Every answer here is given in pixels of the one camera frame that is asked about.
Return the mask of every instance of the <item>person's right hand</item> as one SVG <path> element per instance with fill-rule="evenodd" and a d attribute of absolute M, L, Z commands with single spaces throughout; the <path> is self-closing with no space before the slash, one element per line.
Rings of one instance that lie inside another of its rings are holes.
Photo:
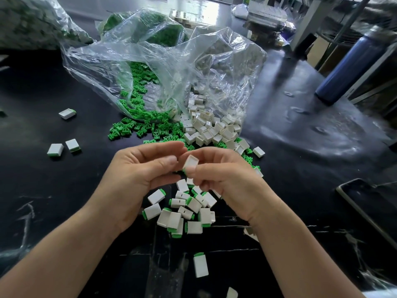
<path fill-rule="evenodd" d="M 189 155 L 199 165 L 186 167 L 185 173 L 201 190 L 216 190 L 236 214 L 251 222 L 260 209 L 277 206 L 280 198 L 239 154 L 231 149 L 203 147 L 181 155 L 183 165 Z"/>

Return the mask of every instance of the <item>forearm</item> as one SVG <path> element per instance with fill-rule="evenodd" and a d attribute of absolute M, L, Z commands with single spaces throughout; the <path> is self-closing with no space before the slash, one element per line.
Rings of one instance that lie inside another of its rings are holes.
<path fill-rule="evenodd" d="M 362 298 L 305 224 L 280 199 L 251 223 L 285 298 Z"/>
<path fill-rule="evenodd" d="M 104 217 L 83 207 L 0 279 L 0 296 L 77 297 L 116 236 Z"/>

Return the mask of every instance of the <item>black table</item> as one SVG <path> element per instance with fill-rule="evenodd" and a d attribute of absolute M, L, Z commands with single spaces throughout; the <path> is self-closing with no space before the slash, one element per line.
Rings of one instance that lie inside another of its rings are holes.
<path fill-rule="evenodd" d="M 284 51 L 267 52 L 241 134 L 266 152 L 261 160 L 254 156 L 254 163 L 362 291 L 381 285 L 360 271 L 382 270 L 395 283 L 395 250 L 334 192 L 341 183 L 395 162 L 381 141 L 384 134 L 347 100 L 332 107 L 318 101 L 314 91 L 323 78 L 309 64 Z M 117 150 L 143 140 L 133 134 L 110 142 L 108 130 L 121 115 L 73 79 L 59 54 L 58 62 L 38 64 L 48 54 L 0 73 L 0 106 L 7 114 L 0 118 L 2 273 L 87 201 Z M 66 108 L 75 109 L 77 116 L 63 121 L 58 112 Z M 65 150 L 60 160 L 48 158 L 51 143 L 73 138 L 82 153 L 73 156 Z M 175 185 L 164 189 L 176 192 Z M 259 244 L 243 235 L 246 222 L 224 201 L 213 210 L 217 221 L 211 228 L 181 240 L 169 239 L 155 220 L 139 217 L 107 251 L 81 297 L 144 297 L 145 292 L 225 297 L 229 286 L 241 297 L 277 291 L 281 297 Z M 197 252 L 206 253 L 208 277 L 194 276 L 192 256 Z"/>

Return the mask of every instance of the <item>person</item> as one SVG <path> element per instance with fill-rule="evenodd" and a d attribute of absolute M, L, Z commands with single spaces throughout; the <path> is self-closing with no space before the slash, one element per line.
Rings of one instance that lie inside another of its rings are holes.
<path fill-rule="evenodd" d="M 0 279 L 2 298 L 77 297 L 116 237 L 136 219 L 149 190 L 185 172 L 202 190 L 215 189 L 249 222 L 285 298 L 362 298 L 297 215 L 235 151 L 183 142 L 119 150 L 87 203 L 44 237 Z"/>

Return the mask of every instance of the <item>blue cylinder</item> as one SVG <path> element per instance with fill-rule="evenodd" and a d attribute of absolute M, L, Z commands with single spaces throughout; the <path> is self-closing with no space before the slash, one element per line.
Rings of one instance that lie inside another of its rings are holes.
<path fill-rule="evenodd" d="M 394 39 L 394 32 L 372 27 L 317 88 L 317 97 L 330 105 L 338 101 L 385 53 Z"/>

